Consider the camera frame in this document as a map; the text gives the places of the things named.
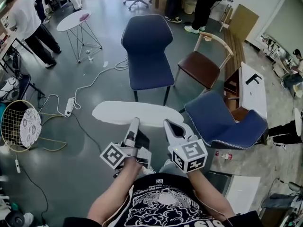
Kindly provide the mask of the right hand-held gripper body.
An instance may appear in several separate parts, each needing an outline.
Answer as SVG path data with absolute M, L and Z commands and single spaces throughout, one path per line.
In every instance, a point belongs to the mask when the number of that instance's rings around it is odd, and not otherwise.
M 183 173 L 189 173 L 205 166 L 208 152 L 204 142 L 196 135 L 189 137 L 168 137 L 169 158 Z

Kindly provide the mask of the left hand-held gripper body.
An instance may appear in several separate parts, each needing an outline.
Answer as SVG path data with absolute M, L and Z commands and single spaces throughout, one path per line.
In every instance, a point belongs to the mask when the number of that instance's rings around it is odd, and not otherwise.
M 139 164 L 149 169 L 152 153 L 144 146 L 136 144 L 137 137 L 130 131 L 121 143 L 111 142 L 100 154 L 100 158 L 114 170 L 120 170 L 125 160 L 130 157 L 134 157 Z

